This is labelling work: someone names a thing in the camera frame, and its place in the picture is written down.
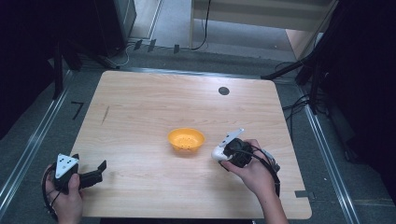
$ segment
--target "human hand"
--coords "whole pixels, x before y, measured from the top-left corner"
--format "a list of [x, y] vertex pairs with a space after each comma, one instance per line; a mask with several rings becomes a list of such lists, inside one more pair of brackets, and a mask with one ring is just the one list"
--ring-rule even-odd
[[[245, 142], [254, 147], [260, 148], [259, 142], [256, 139], [248, 139], [245, 140]], [[260, 151], [254, 150], [253, 153], [268, 162], [267, 158]], [[222, 161], [221, 165], [241, 177], [247, 188], [257, 196], [261, 194], [276, 194], [274, 179], [267, 168], [265, 168], [265, 166], [263, 166], [256, 158], [252, 158], [250, 163], [244, 168], [239, 168], [229, 161]]]
[[[245, 142], [260, 148], [259, 143], [255, 139], [248, 139]], [[253, 153], [268, 162], [265, 155], [260, 151], [254, 150]], [[241, 177], [247, 188], [256, 194], [262, 206], [265, 223], [289, 223], [282, 203], [276, 195], [275, 181], [267, 168], [258, 159], [253, 157], [244, 168], [237, 167], [229, 161], [222, 161], [221, 165]]]
[[73, 174], [68, 183], [69, 194], [59, 193], [53, 185], [50, 175], [46, 179], [46, 193], [51, 203], [56, 197], [52, 205], [58, 217], [58, 222], [62, 223], [79, 223], [82, 217], [82, 192], [79, 191], [79, 175]]

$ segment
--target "cable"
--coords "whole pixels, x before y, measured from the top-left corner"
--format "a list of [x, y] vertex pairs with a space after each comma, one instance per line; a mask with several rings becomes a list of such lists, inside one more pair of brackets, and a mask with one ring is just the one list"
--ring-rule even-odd
[[43, 175], [43, 180], [41, 181], [41, 190], [43, 193], [43, 199], [44, 199], [44, 204], [46, 205], [47, 209], [49, 210], [49, 214], [56, 220], [58, 221], [58, 217], [56, 216], [55, 210], [52, 208], [53, 203], [55, 202], [55, 199], [58, 198], [58, 195], [56, 198], [52, 201], [52, 203], [49, 203], [49, 200], [47, 198], [47, 192], [46, 192], [46, 183], [47, 183], [47, 177], [50, 174], [51, 171], [54, 171], [56, 168], [56, 162], [51, 165], [49, 169], [47, 169], [46, 173]]
[[201, 46], [206, 42], [206, 37], [207, 37], [207, 20], [209, 19], [209, 10], [210, 10], [210, 3], [211, 3], [211, 2], [212, 2], [212, 1], [209, 0], [209, 2], [208, 2], [208, 4], [207, 4], [206, 22], [205, 22], [205, 38], [204, 38], [204, 41], [202, 42], [202, 44], [201, 44], [198, 48], [191, 49], [191, 50], [198, 50], [198, 49], [200, 49]]
[[130, 45], [130, 46], [128, 46], [128, 47], [125, 49], [125, 54], [126, 54], [126, 57], [127, 57], [127, 60], [126, 60], [125, 63], [114, 63], [113, 61], [111, 61], [111, 60], [108, 59], [108, 58], [106, 58], [106, 60], [108, 60], [109, 62], [113, 63], [113, 64], [116, 65], [116, 66], [124, 66], [125, 64], [127, 64], [127, 63], [129, 62], [128, 48], [130, 48], [131, 46], [134, 46], [134, 45]]
[[57, 198], [59, 197], [59, 195], [61, 194], [61, 191], [62, 191], [63, 188], [64, 188], [64, 187], [62, 187], [61, 190], [58, 191], [58, 194], [56, 194], [55, 198], [54, 198], [54, 199], [52, 200], [52, 202], [50, 203], [51, 206], [55, 203], [56, 199], [57, 199]]
[[268, 161], [270, 160], [270, 158], [268, 158], [267, 154], [265, 154], [265, 153], [262, 151], [261, 148], [255, 147], [255, 146], [253, 146], [253, 145], [250, 145], [250, 146], [256, 148], [255, 150], [253, 150], [253, 152], [255, 152], [255, 151], [260, 151], [260, 153], [262, 153], [262, 155], [264, 155], [265, 158], [266, 158]]
[[285, 63], [293, 63], [293, 62], [283, 62], [283, 63], [279, 63], [279, 64], [277, 64], [277, 65], [275, 66], [274, 71], [276, 71], [277, 68], [278, 68], [280, 65], [285, 64]]
[[[288, 106], [282, 107], [283, 111], [286, 111], [286, 110], [290, 109], [290, 114], [285, 118], [285, 120], [286, 121], [288, 121], [288, 119], [290, 120], [290, 139], [291, 139], [291, 142], [293, 141], [293, 120], [292, 120], [293, 119], [293, 115], [299, 113], [300, 111], [303, 110], [303, 108], [306, 105], [309, 105], [311, 103], [311, 101], [309, 99], [301, 101], [303, 98], [305, 98], [307, 96], [309, 96], [309, 94], [306, 94], [306, 95], [300, 97], [293, 105], [288, 105]], [[314, 104], [314, 107], [319, 113], [327, 114], [326, 112], [321, 111], [321, 110], [318, 109], [318, 106], [321, 105], [322, 103], [323, 103], [322, 100], [317, 99], [317, 101]]]
[[[201, 20], [201, 27], [202, 27], [202, 30], [205, 32], [204, 20]], [[205, 51], [205, 50], [207, 50], [208, 48], [209, 48], [209, 44], [206, 42], [206, 48], [203, 49], [202, 51]]]

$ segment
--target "orange bowl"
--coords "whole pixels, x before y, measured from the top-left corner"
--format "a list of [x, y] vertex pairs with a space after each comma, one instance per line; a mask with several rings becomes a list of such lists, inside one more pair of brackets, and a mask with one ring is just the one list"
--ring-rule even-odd
[[175, 150], [196, 151], [204, 143], [204, 135], [192, 128], [174, 129], [168, 134], [168, 141]]

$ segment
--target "black curtain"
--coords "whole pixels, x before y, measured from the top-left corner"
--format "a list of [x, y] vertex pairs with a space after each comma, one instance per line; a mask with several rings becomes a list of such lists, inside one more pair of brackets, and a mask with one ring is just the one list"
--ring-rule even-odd
[[323, 54], [321, 88], [355, 133], [347, 145], [381, 174], [395, 202], [396, 2], [344, 3], [348, 14]]
[[0, 139], [54, 79], [50, 20], [41, 1], [0, 1]]

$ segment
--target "black cable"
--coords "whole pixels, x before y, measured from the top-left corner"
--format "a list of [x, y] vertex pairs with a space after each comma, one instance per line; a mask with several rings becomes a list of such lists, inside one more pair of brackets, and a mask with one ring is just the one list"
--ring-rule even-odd
[[52, 200], [52, 202], [50, 203], [50, 205], [52, 206], [55, 203], [55, 200], [59, 197], [59, 195], [61, 194], [62, 189], [64, 189], [64, 186], [62, 186], [61, 190], [58, 191], [58, 194], [55, 196], [55, 198]]
[[[301, 101], [303, 98], [305, 98], [308, 95], [309, 94], [306, 94], [306, 95], [300, 97], [293, 105], [288, 105], [288, 106], [282, 107], [283, 111], [290, 109], [290, 114], [286, 117], [286, 121], [288, 121], [288, 119], [290, 120], [290, 139], [291, 139], [291, 142], [293, 141], [293, 121], [292, 121], [293, 115], [299, 113], [301, 110], [303, 110], [303, 108], [306, 105], [309, 105], [311, 103], [309, 99]], [[318, 109], [318, 106], [321, 105], [321, 104], [323, 104], [323, 102], [320, 99], [317, 99], [317, 101], [316, 101], [316, 103], [314, 105], [315, 109], [319, 113], [327, 114], [326, 112], [321, 111], [321, 110]]]
[[253, 146], [253, 145], [250, 145], [250, 146], [256, 148], [255, 150], [253, 150], [253, 152], [255, 152], [255, 151], [260, 151], [260, 153], [262, 153], [262, 155], [264, 155], [265, 158], [267, 158], [268, 161], [270, 160], [270, 159], [268, 158], [268, 156], [262, 151], [261, 148], [255, 147], [255, 146]]
[[274, 71], [276, 71], [277, 70], [277, 68], [280, 66], [280, 65], [282, 65], [282, 64], [286, 64], [286, 63], [293, 63], [293, 62], [284, 62], [284, 63], [279, 63], [279, 64], [277, 64], [276, 66], [275, 66], [275, 68], [274, 68]]
[[204, 41], [202, 42], [202, 44], [201, 44], [198, 48], [191, 49], [191, 50], [200, 49], [201, 46], [206, 42], [206, 37], [207, 37], [207, 20], [209, 19], [209, 10], [210, 10], [210, 3], [211, 3], [211, 2], [212, 2], [212, 1], [209, 0], [209, 2], [208, 2], [208, 4], [207, 4], [206, 22], [205, 22], [205, 38], [204, 38]]
[[42, 193], [43, 193], [44, 203], [45, 203], [47, 209], [49, 210], [49, 214], [50, 214], [56, 221], [58, 221], [58, 217], [56, 216], [55, 210], [54, 210], [54, 209], [52, 208], [52, 206], [51, 206], [51, 205], [55, 202], [55, 200], [53, 200], [52, 203], [49, 203], [49, 200], [48, 200], [48, 198], [47, 198], [47, 192], [46, 192], [47, 176], [50, 174], [51, 171], [54, 171], [55, 168], [56, 168], [56, 162], [53, 163], [49, 169], [47, 169], [46, 173], [44, 173], [43, 180], [42, 180], [42, 182], [41, 182], [41, 190], [42, 190]]

